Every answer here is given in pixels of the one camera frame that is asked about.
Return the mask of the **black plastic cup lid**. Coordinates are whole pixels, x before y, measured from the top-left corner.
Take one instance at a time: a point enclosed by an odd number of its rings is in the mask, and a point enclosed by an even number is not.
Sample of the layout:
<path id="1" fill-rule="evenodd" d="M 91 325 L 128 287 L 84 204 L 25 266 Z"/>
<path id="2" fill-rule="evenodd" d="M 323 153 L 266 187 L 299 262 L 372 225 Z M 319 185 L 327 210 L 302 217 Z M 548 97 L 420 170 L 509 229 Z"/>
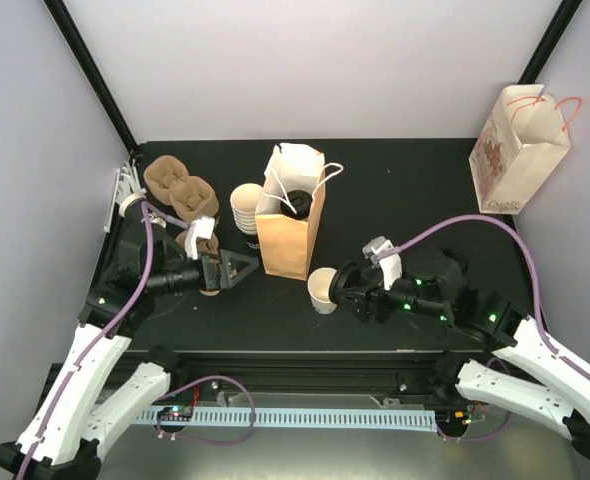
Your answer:
<path id="1" fill-rule="evenodd" d="M 330 282 L 329 299 L 332 303 L 340 303 L 340 292 L 349 288 L 359 286 L 362 274 L 358 265 L 348 260 L 342 263 L 337 269 Z"/>

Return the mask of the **brown paper bag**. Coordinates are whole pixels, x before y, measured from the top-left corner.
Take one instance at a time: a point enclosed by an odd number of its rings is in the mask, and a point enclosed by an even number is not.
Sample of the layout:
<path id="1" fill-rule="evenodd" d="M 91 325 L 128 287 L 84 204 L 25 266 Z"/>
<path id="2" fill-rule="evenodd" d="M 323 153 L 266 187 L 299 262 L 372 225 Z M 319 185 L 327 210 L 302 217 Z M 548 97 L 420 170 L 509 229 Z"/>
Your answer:
<path id="1" fill-rule="evenodd" d="M 256 225 L 264 270 L 269 275 L 306 280 L 322 217 L 327 182 L 344 172 L 340 163 L 325 160 L 306 144 L 279 143 L 264 171 Z M 281 214 L 287 193 L 304 190 L 312 196 L 306 220 Z"/>

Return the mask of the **cup holding white stirrers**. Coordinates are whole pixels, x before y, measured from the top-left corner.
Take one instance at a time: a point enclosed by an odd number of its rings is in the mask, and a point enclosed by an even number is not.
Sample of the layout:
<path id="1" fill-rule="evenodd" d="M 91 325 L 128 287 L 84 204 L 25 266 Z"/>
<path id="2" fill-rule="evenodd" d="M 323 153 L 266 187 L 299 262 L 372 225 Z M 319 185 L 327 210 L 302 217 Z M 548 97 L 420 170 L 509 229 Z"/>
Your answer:
<path id="1" fill-rule="evenodd" d="M 117 201 L 118 213 L 128 221 L 142 223 L 144 218 L 142 203 L 145 201 L 146 196 L 144 194 L 132 193 Z"/>

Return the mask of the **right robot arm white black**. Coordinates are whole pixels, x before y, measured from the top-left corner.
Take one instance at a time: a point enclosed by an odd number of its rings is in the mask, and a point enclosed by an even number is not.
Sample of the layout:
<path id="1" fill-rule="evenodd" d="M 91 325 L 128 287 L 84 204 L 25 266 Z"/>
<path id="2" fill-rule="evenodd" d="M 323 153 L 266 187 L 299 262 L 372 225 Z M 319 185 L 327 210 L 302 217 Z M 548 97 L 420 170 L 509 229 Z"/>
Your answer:
<path id="1" fill-rule="evenodd" d="M 453 252 L 426 247 L 367 268 L 346 263 L 329 296 L 362 321 L 383 322 L 397 312 L 434 319 L 518 367 L 531 378 L 447 352 L 436 361 L 429 388 L 442 403 L 480 401 L 538 422 L 590 460 L 590 365 L 540 332 L 535 318 L 506 297 L 469 287 L 465 272 Z"/>

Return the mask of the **stack of paper cups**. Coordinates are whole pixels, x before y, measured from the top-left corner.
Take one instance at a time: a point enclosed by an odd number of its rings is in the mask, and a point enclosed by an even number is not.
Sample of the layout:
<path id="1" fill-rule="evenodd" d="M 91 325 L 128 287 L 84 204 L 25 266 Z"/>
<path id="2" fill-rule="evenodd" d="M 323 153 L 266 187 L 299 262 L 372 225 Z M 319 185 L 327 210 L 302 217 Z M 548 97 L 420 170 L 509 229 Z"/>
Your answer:
<path id="1" fill-rule="evenodd" d="M 248 247 L 254 250 L 258 250 L 260 247 L 256 225 L 256 208 L 261 194 L 261 185 L 245 183 L 237 186 L 230 195 L 235 225 L 242 233 Z"/>

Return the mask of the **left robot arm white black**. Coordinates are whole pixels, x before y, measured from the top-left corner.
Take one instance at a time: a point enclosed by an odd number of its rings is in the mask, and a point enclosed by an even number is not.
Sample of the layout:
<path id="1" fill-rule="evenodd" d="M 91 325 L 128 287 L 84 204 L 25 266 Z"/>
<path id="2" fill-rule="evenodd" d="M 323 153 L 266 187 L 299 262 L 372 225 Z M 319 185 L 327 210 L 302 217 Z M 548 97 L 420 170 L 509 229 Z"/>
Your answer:
<path id="1" fill-rule="evenodd" d="M 155 347 L 107 400 L 96 402 L 156 299 L 229 290 L 259 266 L 228 250 L 190 258 L 160 224 L 135 220 L 125 227 L 112 262 L 88 292 L 46 399 L 17 440 L 0 444 L 0 467 L 18 479 L 97 478 L 111 447 L 145 408 L 189 388 L 178 354 Z"/>

